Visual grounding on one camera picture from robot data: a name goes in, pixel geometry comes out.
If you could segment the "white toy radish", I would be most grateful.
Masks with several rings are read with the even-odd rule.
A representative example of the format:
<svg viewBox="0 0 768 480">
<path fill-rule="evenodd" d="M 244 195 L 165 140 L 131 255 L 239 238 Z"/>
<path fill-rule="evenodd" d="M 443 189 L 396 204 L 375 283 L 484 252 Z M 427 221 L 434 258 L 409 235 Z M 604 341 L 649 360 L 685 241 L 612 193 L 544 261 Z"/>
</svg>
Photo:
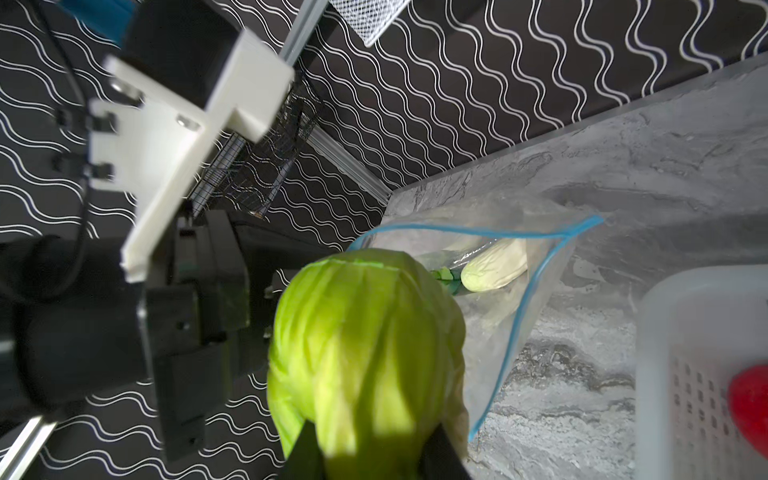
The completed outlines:
<svg viewBox="0 0 768 480">
<path fill-rule="evenodd" d="M 505 287 L 527 270 L 526 241 L 501 239 L 465 265 L 461 282 L 470 292 L 486 292 Z"/>
</svg>

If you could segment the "clear blue-zip bag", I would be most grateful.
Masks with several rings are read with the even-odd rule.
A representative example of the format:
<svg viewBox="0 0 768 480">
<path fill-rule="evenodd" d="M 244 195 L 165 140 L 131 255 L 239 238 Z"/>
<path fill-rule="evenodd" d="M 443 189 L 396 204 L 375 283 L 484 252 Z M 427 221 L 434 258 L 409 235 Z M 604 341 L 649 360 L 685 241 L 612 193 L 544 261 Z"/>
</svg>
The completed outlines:
<svg viewBox="0 0 768 480">
<path fill-rule="evenodd" d="M 602 222 L 598 215 L 546 199 L 469 199 L 383 223 L 349 248 L 406 252 L 445 277 L 466 324 L 464 404 L 469 435 L 475 437 L 560 282 L 577 238 Z M 465 265 L 508 238 L 526 241 L 528 270 L 500 289 L 468 291 L 461 282 Z"/>
</svg>

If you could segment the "green toy cabbage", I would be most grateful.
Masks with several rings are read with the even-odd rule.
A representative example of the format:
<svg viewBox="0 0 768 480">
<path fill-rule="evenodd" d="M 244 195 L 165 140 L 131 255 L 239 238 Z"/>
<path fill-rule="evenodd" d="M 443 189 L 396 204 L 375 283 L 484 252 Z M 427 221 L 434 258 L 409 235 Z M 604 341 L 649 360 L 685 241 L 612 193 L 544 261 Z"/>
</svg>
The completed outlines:
<svg viewBox="0 0 768 480">
<path fill-rule="evenodd" d="M 438 429 L 464 458 L 465 338 L 457 302 L 406 253 L 363 249 L 303 267 L 278 301 L 268 353 L 284 457 L 311 424 L 330 479 L 415 479 Z"/>
</svg>

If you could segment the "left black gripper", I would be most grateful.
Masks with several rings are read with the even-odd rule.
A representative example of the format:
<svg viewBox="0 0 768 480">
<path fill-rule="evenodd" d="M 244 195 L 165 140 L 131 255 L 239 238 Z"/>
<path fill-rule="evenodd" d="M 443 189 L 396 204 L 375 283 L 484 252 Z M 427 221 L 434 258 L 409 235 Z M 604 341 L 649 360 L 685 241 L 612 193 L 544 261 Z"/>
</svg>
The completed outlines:
<svg viewBox="0 0 768 480">
<path fill-rule="evenodd" d="M 200 224 L 180 212 L 150 254 L 137 316 L 167 461 L 202 448 L 208 414 L 265 363 L 272 270 L 262 262 L 280 240 L 235 212 L 210 210 Z"/>
</svg>

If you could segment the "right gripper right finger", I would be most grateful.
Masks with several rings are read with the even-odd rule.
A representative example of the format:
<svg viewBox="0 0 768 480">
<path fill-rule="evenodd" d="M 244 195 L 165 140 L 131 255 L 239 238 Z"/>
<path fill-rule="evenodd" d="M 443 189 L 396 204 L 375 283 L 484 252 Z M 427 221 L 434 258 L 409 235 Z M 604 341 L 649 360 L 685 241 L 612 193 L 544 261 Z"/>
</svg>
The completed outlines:
<svg viewBox="0 0 768 480">
<path fill-rule="evenodd" d="M 471 480 L 442 424 L 436 427 L 422 449 L 419 473 L 424 480 Z"/>
</svg>

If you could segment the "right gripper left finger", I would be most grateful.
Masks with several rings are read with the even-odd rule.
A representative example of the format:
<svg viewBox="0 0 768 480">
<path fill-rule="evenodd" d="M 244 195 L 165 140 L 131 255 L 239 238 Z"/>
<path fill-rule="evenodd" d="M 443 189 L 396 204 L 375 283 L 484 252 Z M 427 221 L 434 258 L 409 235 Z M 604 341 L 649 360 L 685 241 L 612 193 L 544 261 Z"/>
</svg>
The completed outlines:
<svg viewBox="0 0 768 480">
<path fill-rule="evenodd" d="M 324 480 L 322 452 L 317 443 L 315 425 L 305 421 L 293 449 L 278 472 L 278 480 Z"/>
</svg>

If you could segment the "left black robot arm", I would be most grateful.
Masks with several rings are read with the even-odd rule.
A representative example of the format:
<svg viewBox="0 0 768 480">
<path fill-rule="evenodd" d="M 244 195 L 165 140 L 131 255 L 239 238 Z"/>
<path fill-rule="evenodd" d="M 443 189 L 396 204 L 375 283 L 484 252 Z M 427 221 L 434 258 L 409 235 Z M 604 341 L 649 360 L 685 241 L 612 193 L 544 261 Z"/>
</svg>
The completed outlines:
<svg viewBox="0 0 768 480">
<path fill-rule="evenodd" d="M 231 213 L 210 211 L 202 225 L 179 215 L 131 283 L 117 242 L 97 241 L 63 296 L 2 299 L 2 416 L 58 419 L 91 394 L 150 380 L 166 459 L 201 449 L 207 416 L 260 365 L 270 318 L 257 299 L 284 246 Z"/>
</svg>

